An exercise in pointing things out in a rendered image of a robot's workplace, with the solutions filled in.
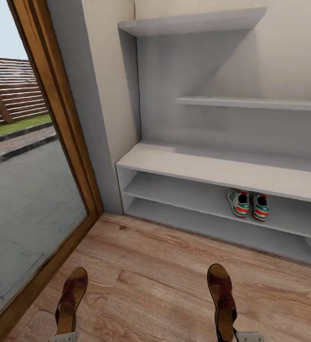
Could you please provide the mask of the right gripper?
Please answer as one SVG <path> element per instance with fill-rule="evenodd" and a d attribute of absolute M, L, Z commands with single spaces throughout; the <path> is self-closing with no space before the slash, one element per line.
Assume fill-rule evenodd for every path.
<path fill-rule="evenodd" d="M 236 331 L 235 331 L 235 328 L 233 329 L 234 330 L 234 335 L 236 334 Z M 218 338 L 218 342 L 228 342 L 228 341 L 224 341 L 223 338 L 222 338 L 222 335 L 220 334 L 219 330 L 218 330 L 218 327 L 216 328 L 216 331 L 217 331 L 217 338 Z"/>

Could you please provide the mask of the sandal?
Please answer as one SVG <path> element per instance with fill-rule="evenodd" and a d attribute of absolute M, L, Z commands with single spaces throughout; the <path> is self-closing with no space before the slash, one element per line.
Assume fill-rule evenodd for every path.
<path fill-rule="evenodd" d="M 230 276 L 220 264 L 212 264 L 207 271 L 207 284 L 215 304 L 215 325 L 224 341 L 232 342 L 233 324 L 237 318 L 236 304 Z"/>
<path fill-rule="evenodd" d="M 76 329 L 76 312 L 86 292 L 88 275 L 83 267 L 75 268 L 64 284 L 62 296 L 57 305 L 55 319 L 56 335 L 74 332 Z"/>

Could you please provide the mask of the gym shoe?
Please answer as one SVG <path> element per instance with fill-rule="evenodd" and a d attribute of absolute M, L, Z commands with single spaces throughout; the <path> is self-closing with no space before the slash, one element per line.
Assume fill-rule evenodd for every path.
<path fill-rule="evenodd" d="M 227 198 L 229 200 L 233 213 L 237 216 L 246 217 L 250 207 L 250 200 L 248 199 L 250 192 L 242 192 L 240 189 L 237 188 L 228 189 Z"/>
<path fill-rule="evenodd" d="M 256 191 L 250 192 L 248 199 L 253 204 L 252 216 L 260 221 L 266 221 L 269 214 L 268 198 Z"/>

